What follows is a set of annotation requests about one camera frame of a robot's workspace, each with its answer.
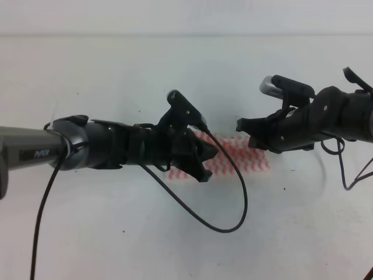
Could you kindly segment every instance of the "white table surface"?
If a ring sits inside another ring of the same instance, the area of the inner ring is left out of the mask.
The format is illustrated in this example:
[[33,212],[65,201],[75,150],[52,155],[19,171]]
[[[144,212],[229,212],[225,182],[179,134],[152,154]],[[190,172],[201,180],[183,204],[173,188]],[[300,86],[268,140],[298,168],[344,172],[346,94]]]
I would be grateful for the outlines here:
[[[156,123],[175,88],[213,132],[234,135],[236,119],[280,107],[258,90],[265,76],[352,92],[342,68],[373,83],[372,50],[373,37],[357,36],[4,37],[1,125],[42,128],[56,100],[57,117]],[[245,176],[249,214],[230,234],[195,221],[140,167],[60,172],[43,215],[36,279],[362,279],[373,265],[372,180],[345,191],[337,157],[319,145],[266,155],[270,170]],[[347,143],[347,181],[372,155],[370,144]],[[51,173],[49,166],[10,173],[0,201],[0,279],[29,277]],[[236,178],[171,188],[216,226],[240,218]]]

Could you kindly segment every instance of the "white background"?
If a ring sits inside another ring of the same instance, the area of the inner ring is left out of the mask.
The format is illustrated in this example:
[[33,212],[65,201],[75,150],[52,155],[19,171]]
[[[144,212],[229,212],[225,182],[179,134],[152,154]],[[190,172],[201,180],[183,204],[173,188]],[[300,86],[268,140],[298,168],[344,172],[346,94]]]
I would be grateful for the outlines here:
[[370,0],[0,0],[2,34],[371,34]]
[[[156,123],[166,93],[178,89],[213,132],[233,135],[238,118],[280,108],[259,93],[267,75],[352,92],[342,73],[351,66],[373,83],[373,37],[355,36],[372,33],[372,8],[364,0],[0,0],[1,125],[41,128],[56,103],[57,117]],[[347,144],[347,181],[372,154],[370,144]],[[61,172],[44,211],[36,279],[363,279],[373,265],[371,180],[345,191],[337,157],[319,145],[266,156],[269,171],[245,176],[248,217],[227,235],[200,225],[139,167]],[[51,172],[10,173],[1,280],[29,277]],[[238,222],[236,178],[170,185],[212,224]]]

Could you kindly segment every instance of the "black wire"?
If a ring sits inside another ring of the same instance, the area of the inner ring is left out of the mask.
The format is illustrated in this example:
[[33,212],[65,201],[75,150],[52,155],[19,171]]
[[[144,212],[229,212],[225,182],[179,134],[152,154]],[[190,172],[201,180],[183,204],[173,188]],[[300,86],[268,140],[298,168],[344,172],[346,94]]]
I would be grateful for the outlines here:
[[372,269],[368,272],[367,276],[364,277],[363,280],[371,280],[373,279],[373,267]]
[[43,198],[42,198],[40,206],[39,206],[39,211],[37,213],[36,224],[35,224],[35,232],[34,232],[33,252],[32,252],[32,257],[31,257],[30,280],[35,279],[37,243],[38,243],[38,238],[39,238],[41,216],[43,215],[43,210],[44,210],[45,202],[47,201],[47,198],[48,198],[49,191],[51,190],[51,187],[53,185],[54,179],[57,176],[58,171],[60,170],[62,164],[65,161],[66,154],[67,154],[67,148],[64,148],[64,151],[62,152],[61,156],[59,157],[58,163],[57,163],[57,165],[56,165],[56,167],[55,167],[55,169],[52,173],[52,176],[49,179],[47,188],[45,189]]
[[342,152],[344,151],[344,140],[340,137],[335,137],[335,139],[337,140],[337,147],[338,147],[338,151],[337,152],[334,152],[332,150],[329,150],[323,143],[323,141],[321,142],[321,147],[322,149],[327,152],[328,154],[330,155],[338,155],[338,158],[339,158],[339,165],[340,165],[340,172],[341,172],[341,176],[342,176],[342,184],[343,184],[343,188],[346,190],[346,191],[349,191],[351,190],[359,181],[363,180],[363,179],[366,179],[370,176],[373,176],[373,172],[369,172],[363,176],[361,176],[361,174],[364,172],[364,170],[373,162],[373,158],[364,166],[364,168],[359,172],[359,174],[355,177],[354,181],[349,185],[347,186],[346,184],[346,176],[344,175],[344,166],[343,166],[343,159],[342,159]]
[[247,190],[246,190],[246,185],[245,181],[242,178],[241,172],[239,171],[237,165],[234,163],[230,155],[227,153],[227,151],[223,148],[223,146],[219,143],[219,141],[214,137],[214,135],[211,134],[209,130],[206,131],[207,135],[210,136],[210,138],[215,142],[215,144],[219,147],[219,149],[224,153],[224,155],[227,157],[229,162],[232,164],[234,170],[236,171],[238,177],[240,178],[241,184],[242,184],[242,190],[244,191],[244,211],[242,213],[241,220],[239,223],[230,228],[230,229],[219,229],[209,223],[207,223],[204,219],[202,219],[198,214],[196,214],[189,206],[187,206],[173,191],[170,190],[170,188],[160,179],[158,178],[157,175],[155,175],[154,172],[152,172],[145,164],[142,162],[139,162],[139,165],[146,171],[148,172],[185,210],[189,212],[195,219],[197,219],[200,223],[203,225],[207,226],[209,229],[212,229],[216,232],[221,232],[221,233],[229,233],[237,230],[240,228],[240,226],[244,223],[244,220],[247,215],[247,208],[248,208],[248,198],[247,198]]

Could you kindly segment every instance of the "red and white striped cloth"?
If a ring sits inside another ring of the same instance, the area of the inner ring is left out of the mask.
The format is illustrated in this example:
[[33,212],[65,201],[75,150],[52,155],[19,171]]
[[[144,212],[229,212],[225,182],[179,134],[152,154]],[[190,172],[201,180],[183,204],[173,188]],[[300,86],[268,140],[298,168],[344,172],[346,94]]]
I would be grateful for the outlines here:
[[[216,146],[206,133],[201,131],[195,131],[194,133],[200,139]],[[248,135],[227,137],[215,135],[215,137],[232,157],[241,173],[264,172],[269,170],[269,162],[265,156],[265,151],[249,148]],[[220,150],[213,159],[205,161],[203,165],[206,169],[213,172],[213,177],[226,177],[235,174],[232,165]],[[176,167],[171,167],[167,174],[169,180],[187,179],[190,177],[190,175]]]

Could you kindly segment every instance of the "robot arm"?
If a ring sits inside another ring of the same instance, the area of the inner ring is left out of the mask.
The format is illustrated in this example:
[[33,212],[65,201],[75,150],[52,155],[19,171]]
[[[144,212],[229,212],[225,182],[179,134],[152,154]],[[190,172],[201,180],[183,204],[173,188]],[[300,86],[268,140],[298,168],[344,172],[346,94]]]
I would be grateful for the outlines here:
[[193,125],[205,131],[203,117],[177,90],[167,99],[171,108],[157,125],[130,126],[74,115],[54,121],[52,130],[0,127],[0,199],[6,194],[8,170],[44,163],[55,166],[65,149],[61,170],[120,169],[141,162],[163,172],[173,165],[199,182],[208,181],[212,172],[202,162],[218,150],[187,128]]
[[348,94],[331,86],[315,95],[308,85],[281,76],[267,77],[261,91],[282,99],[282,109],[266,118],[242,118],[237,131],[250,134],[250,147],[274,153],[309,151],[314,143],[331,138],[373,142],[373,89],[350,68],[344,74],[363,89]]

